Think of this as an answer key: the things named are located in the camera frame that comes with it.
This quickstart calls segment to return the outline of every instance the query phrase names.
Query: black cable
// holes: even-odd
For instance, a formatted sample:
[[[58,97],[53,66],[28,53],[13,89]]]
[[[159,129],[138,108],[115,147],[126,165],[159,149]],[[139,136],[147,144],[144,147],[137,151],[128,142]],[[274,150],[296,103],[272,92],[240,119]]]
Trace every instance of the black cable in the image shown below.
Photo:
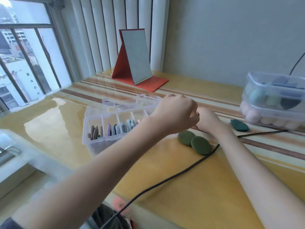
[[[254,136],[254,135],[264,135],[264,134],[272,134],[272,133],[279,133],[279,132],[287,132],[288,130],[277,130],[277,131],[270,131],[270,132],[255,132],[255,133],[250,133],[250,134],[244,134],[244,135],[239,135],[237,136],[238,138],[241,137],[248,137],[248,136]],[[210,157],[212,154],[215,153],[215,151],[218,149],[220,145],[217,144],[216,147],[206,156],[204,156],[203,158],[199,159],[198,161],[196,161],[194,164],[192,164],[191,166],[189,166],[188,168],[186,168],[185,170],[182,170],[179,173],[174,174],[173,176],[166,178],[165,180],[143,190],[142,192],[140,192],[139,194],[137,194],[132,200],[130,200],[120,211],[116,212],[102,227],[101,229],[104,229],[117,215],[119,215],[120,213],[122,213],[130,204],[133,203],[134,200],[136,200],[138,197],[140,197],[142,194],[162,185],[163,183],[183,174],[188,172],[190,169],[192,169],[193,167],[195,167],[196,165],[198,165],[199,163],[201,163],[202,161],[204,161],[205,159],[207,159],[208,157]]]
[[[299,61],[301,61],[301,59],[304,57],[304,55],[305,55],[305,52],[304,52],[304,54],[299,58],[299,60],[296,62],[296,64],[293,66],[293,68],[291,69],[291,71],[290,71],[290,73],[289,73],[289,75],[291,75],[292,74],[292,72],[293,72],[293,70],[294,70],[294,68],[296,67],[296,65],[298,65],[298,63],[299,63]]]

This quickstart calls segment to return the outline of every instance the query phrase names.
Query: clear plastic organizer box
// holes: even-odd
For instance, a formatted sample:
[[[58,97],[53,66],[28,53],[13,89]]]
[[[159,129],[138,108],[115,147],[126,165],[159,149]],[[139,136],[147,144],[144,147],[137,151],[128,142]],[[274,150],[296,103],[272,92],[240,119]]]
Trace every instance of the clear plastic organizer box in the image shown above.
[[[240,109],[249,123],[294,130],[305,122],[305,78],[250,72]]]
[[[126,123],[128,119],[141,121],[155,110],[160,100],[159,96],[140,94],[131,100],[104,99],[99,108],[88,106],[84,118],[82,143],[87,146],[90,155],[95,156],[127,134],[123,132],[120,122]],[[108,124],[117,125],[120,133],[108,136]],[[88,137],[92,126],[97,126],[99,130],[102,128],[103,133],[99,132],[100,138],[91,140]]]

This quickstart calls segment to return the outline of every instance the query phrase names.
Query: stacked plastic container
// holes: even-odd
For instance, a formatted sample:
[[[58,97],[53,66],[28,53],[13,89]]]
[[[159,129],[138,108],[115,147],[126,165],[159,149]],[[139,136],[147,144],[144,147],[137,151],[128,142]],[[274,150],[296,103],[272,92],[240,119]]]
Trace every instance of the stacked plastic container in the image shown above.
[[[95,156],[127,134],[123,132],[120,122],[141,121],[155,110],[160,100],[158,96],[140,94],[131,100],[104,99],[103,105],[99,108],[88,106],[84,118],[82,143],[87,146],[90,155]],[[116,125],[119,134],[108,136],[108,124]],[[92,133],[92,126],[100,130],[100,137],[94,140],[88,136]]]
[[[295,130],[305,122],[305,78],[250,72],[240,109],[248,123]]]

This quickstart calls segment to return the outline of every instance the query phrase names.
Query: person's left hand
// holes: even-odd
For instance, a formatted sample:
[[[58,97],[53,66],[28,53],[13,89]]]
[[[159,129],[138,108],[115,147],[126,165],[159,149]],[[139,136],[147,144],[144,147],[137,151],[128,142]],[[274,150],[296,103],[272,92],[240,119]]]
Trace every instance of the person's left hand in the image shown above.
[[[158,104],[149,118],[155,120],[167,135],[187,130],[199,122],[196,101],[183,95],[169,94]]]

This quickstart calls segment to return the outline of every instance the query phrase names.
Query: sleeve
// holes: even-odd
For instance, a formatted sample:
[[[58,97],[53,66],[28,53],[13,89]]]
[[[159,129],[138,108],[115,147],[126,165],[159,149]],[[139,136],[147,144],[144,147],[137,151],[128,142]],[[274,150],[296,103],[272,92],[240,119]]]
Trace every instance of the sleeve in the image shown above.
[[[0,226],[0,229],[22,229],[12,218],[8,218]]]

